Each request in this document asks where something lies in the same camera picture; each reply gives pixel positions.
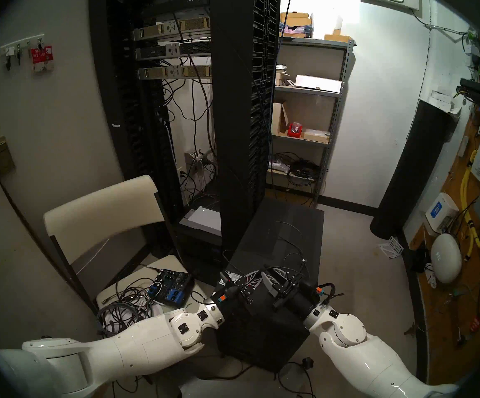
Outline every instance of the floor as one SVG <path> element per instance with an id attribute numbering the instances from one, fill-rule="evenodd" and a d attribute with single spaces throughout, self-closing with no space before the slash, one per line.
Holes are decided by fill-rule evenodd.
<path id="1" fill-rule="evenodd" d="M 351 313 L 360 318 L 367 332 L 390 345 L 414 374 L 416 341 L 410 335 L 404 335 L 404 331 L 413 324 L 413 308 L 402 258 L 389 260 L 377 248 L 383 241 L 369 230 L 372 217 L 323 205 L 319 205 L 318 209 L 325 212 L 319 281 L 333 282 L 337 292 L 345 294 L 334 298 L 332 307 L 340 313 Z M 209 338 L 207 345 L 199 357 L 190 359 L 197 375 L 230 376 L 238 373 L 241 363 L 230 357 L 219 357 L 213 334 L 206 335 Z M 301 361 L 304 357 L 314 360 L 314 368 L 309 374 L 317 398 L 364 396 L 336 370 L 313 335 L 297 351 L 294 360 Z M 159 397 L 177 397 L 178 391 L 171 386 L 165 374 L 158 373 L 152 377 L 158 382 Z M 273 374 L 253 368 L 242 375 L 242 379 L 272 380 Z M 128 390 L 135 387 L 134 379 L 121 380 L 120 384 Z M 303 385 L 302 391 L 308 390 L 307 385 Z M 115 391 L 117 397 L 156 396 L 155 386 L 148 385 L 143 379 L 135 394 L 128 394 L 118 385 L 115 385 Z M 104 397 L 112 396 L 109 387 Z"/>

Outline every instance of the black server rack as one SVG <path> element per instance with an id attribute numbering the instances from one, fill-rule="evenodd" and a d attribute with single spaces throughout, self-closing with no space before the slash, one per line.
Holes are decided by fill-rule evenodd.
<path id="1" fill-rule="evenodd" d="M 280 0 L 211 0 L 212 89 L 224 249 L 265 192 Z"/>
<path id="2" fill-rule="evenodd" d="M 140 81 L 134 57 L 134 28 L 150 0 L 89 0 L 91 44 L 107 125 L 125 179 L 149 175 L 171 222 L 183 216 L 177 170 L 171 150 L 170 122 L 161 81 Z M 158 66 L 148 61 L 146 66 Z M 172 247 L 162 224 L 144 226 L 156 256 Z"/>

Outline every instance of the white wall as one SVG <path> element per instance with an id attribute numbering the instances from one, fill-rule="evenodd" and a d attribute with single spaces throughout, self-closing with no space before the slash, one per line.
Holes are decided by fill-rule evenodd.
<path id="1" fill-rule="evenodd" d="M 92 59 L 87 0 L 15 0 L 0 17 L 0 46 L 44 33 L 55 68 L 34 75 L 24 52 L 8 72 L 0 57 L 0 136 L 16 169 L 3 182 L 18 208 L 56 257 L 43 214 L 123 181 Z M 113 239 L 91 264 L 109 281 L 142 246 L 139 229 Z"/>
<path id="2" fill-rule="evenodd" d="M 468 29 L 468 24 L 463 19 L 434 0 L 431 0 L 431 23 L 456 31 Z M 463 53 L 460 38 L 461 36 L 457 34 L 431 31 L 430 54 L 421 98 L 428 99 L 431 91 L 437 90 L 438 86 L 445 86 L 454 94 L 460 78 L 470 79 L 470 70 L 464 65 L 468 56 Z M 404 232 L 408 242 L 420 228 L 424 211 L 428 210 L 441 191 L 463 138 L 472 103 L 467 102 L 467 105 L 462 106 L 462 97 L 456 97 L 454 103 L 456 107 L 462 107 L 461 116 L 451 140 L 443 145 L 428 183 L 406 222 Z"/>
<path id="3" fill-rule="evenodd" d="M 212 60 L 211 57 L 192 57 L 194 63 L 196 65 L 205 65 L 211 64 Z M 169 60 L 172 64 L 179 64 L 178 60 Z M 201 80 L 203 84 L 212 82 L 211 80 Z M 178 172 L 179 170 L 188 171 L 190 166 L 186 165 L 185 163 L 185 152 L 191 152 L 194 150 L 194 143 L 196 149 L 203 153 L 207 153 L 210 151 L 209 147 L 209 140 L 207 136 L 207 114 L 203 114 L 207 109 L 207 105 L 205 104 L 205 97 L 203 95 L 203 90 L 201 89 L 201 85 L 199 84 L 198 80 L 186 80 L 186 84 L 183 85 L 183 82 L 176 81 L 174 82 L 171 87 L 173 90 L 177 90 L 174 94 L 174 100 L 179 105 L 179 107 L 183 110 L 183 114 L 179 110 L 178 106 L 171 101 L 168 104 L 168 109 L 174 114 L 170 115 L 170 127 L 172 130 L 172 138 L 174 144 L 174 151 L 176 156 L 176 165 Z M 199 118 L 202 114 L 203 116 L 196 122 L 196 126 L 194 126 L 194 121 L 190 118 L 194 117 L 194 113 L 192 110 L 192 85 L 194 86 L 194 106 L 195 106 L 195 118 Z M 207 102 L 212 102 L 212 85 L 203 85 L 205 89 L 205 93 L 207 94 Z M 164 92 L 164 97 L 167 98 L 169 96 L 169 91 Z M 212 121 L 212 106 L 209 109 L 209 131 L 211 135 L 211 139 L 214 138 L 214 130 L 213 130 L 213 121 Z M 204 169 L 203 171 L 199 171 L 198 175 L 193 175 L 192 178 L 196 182 L 196 188 L 201 190 L 210 180 L 211 174 L 210 171 Z M 185 182 L 183 185 L 183 190 L 186 188 L 192 189 L 194 184 L 191 180 Z M 185 203 L 188 202 L 192 193 L 191 191 L 184 191 L 183 197 Z"/>
<path id="4" fill-rule="evenodd" d="M 281 0 L 286 11 L 288 0 Z M 423 12 L 429 13 L 427 0 Z M 291 0 L 313 12 L 314 38 L 355 39 L 356 63 L 322 195 L 378 207 L 404 148 L 423 81 L 428 30 L 413 15 L 360 0 Z"/>
<path id="5" fill-rule="evenodd" d="M 0 187 L 0 348 L 43 335 L 88 342 L 95 315 L 49 264 Z"/>

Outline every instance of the baseboard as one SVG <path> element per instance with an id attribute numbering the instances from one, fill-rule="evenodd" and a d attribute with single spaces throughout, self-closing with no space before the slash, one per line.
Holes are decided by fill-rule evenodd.
<path id="1" fill-rule="evenodd" d="M 309 192 L 281 187 L 280 185 L 273 186 L 271 184 L 266 184 L 266 188 L 268 189 L 275 188 L 277 191 L 287 192 L 288 194 L 295 194 L 295 195 L 300 195 L 302 197 L 312 198 L 312 194 Z M 337 198 L 325 197 L 322 195 L 319 196 L 317 203 L 321 205 L 331 206 L 334 208 L 339 208 L 341 210 L 357 212 L 358 214 L 364 214 L 364 215 L 370 215 L 370 216 L 375 216 L 376 213 L 378 212 L 378 208 L 374 208 L 373 206 L 357 204 L 355 202 L 350 202 L 345 200 L 338 200 Z"/>
<path id="2" fill-rule="evenodd" d="M 325 197 L 322 195 L 319 196 L 317 203 L 370 216 L 375 216 L 378 212 L 378 208 L 374 208 L 373 206 L 357 204 L 355 202 L 345 200 L 338 200 L 337 198 Z"/>

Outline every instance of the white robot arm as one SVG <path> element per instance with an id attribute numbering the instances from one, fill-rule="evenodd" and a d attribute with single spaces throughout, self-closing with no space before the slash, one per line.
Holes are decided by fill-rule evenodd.
<path id="1" fill-rule="evenodd" d="M 204 347 L 199 342 L 203 330 L 217 330 L 223 322 L 207 300 L 195 314 L 178 309 L 99 341 L 27 341 L 22 351 L 0 350 L 0 368 L 28 397 L 89 397 L 104 383 L 153 374 L 196 354 Z"/>
<path id="2" fill-rule="evenodd" d="M 453 384 L 430 386 L 408 371 L 398 354 L 352 314 L 320 302 L 304 322 L 321 349 L 357 390 L 373 397 L 422 398 L 455 392 Z"/>
<path id="3" fill-rule="evenodd" d="M 323 290 L 317 284 L 298 277 L 286 280 L 278 283 L 265 277 L 276 298 L 274 306 L 287 307 L 304 320 L 310 333 L 319 337 L 321 349 L 356 389 L 382 398 L 427 398 L 457 390 L 456 385 L 429 386 L 416 379 L 395 351 L 368 334 L 357 317 L 337 313 L 327 305 L 328 299 L 319 302 Z M 239 288 L 238 296 L 245 288 Z M 202 331 L 217 330 L 225 321 L 218 305 L 226 297 L 213 298 L 217 301 L 204 301 L 195 314 L 179 309 L 139 321 L 104 340 L 48 338 L 25 342 L 22 351 L 0 350 L 0 367 L 28 397 L 88 397 L 104 383 L 153 374 L 200 351 Z"/>

